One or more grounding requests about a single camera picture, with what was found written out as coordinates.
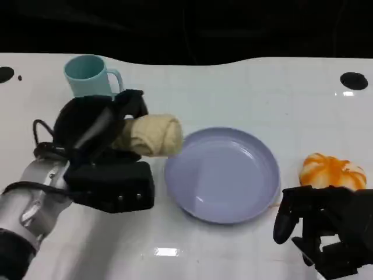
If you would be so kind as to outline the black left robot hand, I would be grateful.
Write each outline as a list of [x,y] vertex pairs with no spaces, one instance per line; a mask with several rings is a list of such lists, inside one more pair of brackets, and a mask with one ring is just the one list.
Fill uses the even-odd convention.
[[65,149],[70,169],[82,166],[134,163],[135,152],[113,148],[129,124],[148,114],[143,91],[124,90],[114,97],[93,95],[75,97],[60,111],[54,124],[53,143]]

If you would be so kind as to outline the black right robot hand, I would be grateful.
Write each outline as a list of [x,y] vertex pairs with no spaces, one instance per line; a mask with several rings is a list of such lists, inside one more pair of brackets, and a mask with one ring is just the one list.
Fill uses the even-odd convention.
[[[291,238],[298,222],[302,235]],[[284,189],[273,239],[283,244],[290,238],[305,264],[325,279],[357,274],[372,264],[372,190],[332,185]]]

